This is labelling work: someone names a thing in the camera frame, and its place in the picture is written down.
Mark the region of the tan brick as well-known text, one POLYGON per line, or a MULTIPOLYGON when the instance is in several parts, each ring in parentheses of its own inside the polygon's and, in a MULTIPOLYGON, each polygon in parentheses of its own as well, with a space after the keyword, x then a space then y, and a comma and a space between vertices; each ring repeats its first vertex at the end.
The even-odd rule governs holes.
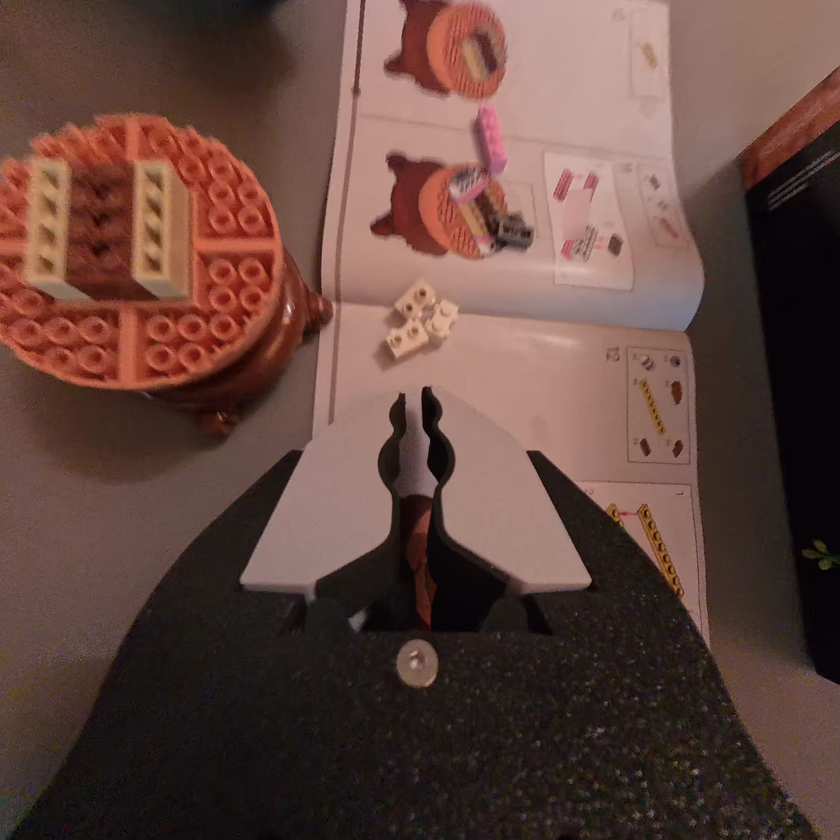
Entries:
POLYGON ((192 197, 166 160, 133 162, 131 277, 158 300, 192 296, 192 197))
POLYGON ((32 156, 26 215, 24 278, 60 301, 83 294, 67 278, 72 174, 66 161, 32 156))

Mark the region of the round orange lego pot build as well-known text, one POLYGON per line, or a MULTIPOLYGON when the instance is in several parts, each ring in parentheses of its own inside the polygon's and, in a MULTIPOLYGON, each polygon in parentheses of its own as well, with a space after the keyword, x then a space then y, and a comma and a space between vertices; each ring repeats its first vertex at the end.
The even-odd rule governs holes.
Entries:
POLYGON ((281 241, 266 192, 221 141, 149 114, 69 123, 2 161, 2 345, 71 384, 155 392, 220 372, 256 343, 280 299, 281 241), (25 280, 32 156, 72 174, 60 301, 25 280), (133 162, 166 160, 192 197, 192 296, 158 300, 131 277, 133 162))

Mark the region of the grey desk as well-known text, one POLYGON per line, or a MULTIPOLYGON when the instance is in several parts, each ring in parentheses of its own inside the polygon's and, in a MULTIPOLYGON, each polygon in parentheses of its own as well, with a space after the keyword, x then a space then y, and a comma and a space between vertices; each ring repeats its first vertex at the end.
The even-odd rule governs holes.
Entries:
MULTIPOLYGON (((838 687, 805 655, 739 153, 838 65, 838 2, 671 2, 675 162, 706 269, 697 364, 710 642, 738 711, 838 838, 838 687)), ((343 2, 223 21, 167 3, 2 2, 2 156, 102 112, 223 140, 309 283, 340 93, 343 2)), ((219 447, 136 395, 2 351, 2 833, 60 766, 135 613, 190 541, 310 437, 317 348, 219 447)))

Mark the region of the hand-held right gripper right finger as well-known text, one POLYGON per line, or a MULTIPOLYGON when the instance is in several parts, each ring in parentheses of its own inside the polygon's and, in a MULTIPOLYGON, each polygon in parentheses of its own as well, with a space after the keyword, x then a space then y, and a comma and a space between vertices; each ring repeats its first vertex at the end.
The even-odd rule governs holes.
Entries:
POLYGON ((422 415, 437 482, 428 535, 437 585, 465 598, 589 587, 592 577, 519 441, 444 388, 423 388, 422 415))

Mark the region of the dark building set box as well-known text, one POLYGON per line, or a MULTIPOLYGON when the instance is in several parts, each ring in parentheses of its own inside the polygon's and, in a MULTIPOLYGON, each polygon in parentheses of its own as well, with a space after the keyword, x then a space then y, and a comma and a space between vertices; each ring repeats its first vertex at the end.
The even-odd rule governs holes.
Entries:
POLYGON ((839 69, 740 155, 805 646, 839 682, 839 69))

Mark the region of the pink brick plate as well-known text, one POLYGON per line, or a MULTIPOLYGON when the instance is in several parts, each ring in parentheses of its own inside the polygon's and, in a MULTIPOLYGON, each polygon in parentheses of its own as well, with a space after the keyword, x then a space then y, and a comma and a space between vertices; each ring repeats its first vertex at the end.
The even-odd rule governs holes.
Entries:
POLYGON ((476 115, 475 133, 481 160, 490 175, 502 174, 508 166, 507 148, 494 106, 480 106, 476 115))

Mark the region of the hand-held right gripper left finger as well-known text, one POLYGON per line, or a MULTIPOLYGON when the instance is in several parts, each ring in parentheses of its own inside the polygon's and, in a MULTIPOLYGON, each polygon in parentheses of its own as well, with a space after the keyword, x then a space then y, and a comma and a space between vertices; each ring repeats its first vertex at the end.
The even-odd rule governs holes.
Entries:
POLYGON ((326 426, 292 470, 240 583, 307 598, 380 598, 400 573, 402 395, 326 426))

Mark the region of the open building instruction booklet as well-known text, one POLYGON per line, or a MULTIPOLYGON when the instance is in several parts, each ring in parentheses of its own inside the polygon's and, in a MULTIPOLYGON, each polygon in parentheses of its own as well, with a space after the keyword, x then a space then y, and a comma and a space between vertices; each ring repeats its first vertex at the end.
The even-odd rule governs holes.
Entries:
POLYGON ((666 2, 347 2, 322 239, 335 319, 313 431, 439 385, 544 453, 629 532, 708 640, 687 328, 704 289, 673 155, 666 2), (508 163, 475 133, 497 110, 508 163), (521 214, 528 250, 492 250, 521 214), (394 361, 418 279, 458 306, 394 361))

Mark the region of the dark grey brick plate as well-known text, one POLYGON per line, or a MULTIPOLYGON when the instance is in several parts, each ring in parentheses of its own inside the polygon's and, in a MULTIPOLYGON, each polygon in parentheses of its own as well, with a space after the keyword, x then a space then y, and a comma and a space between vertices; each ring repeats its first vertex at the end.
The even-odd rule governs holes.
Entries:
POLYGON ((534 241, 534 228, 520 213, 492 214, 488 221, 494 252, 513 248, 528 250, 534 241))

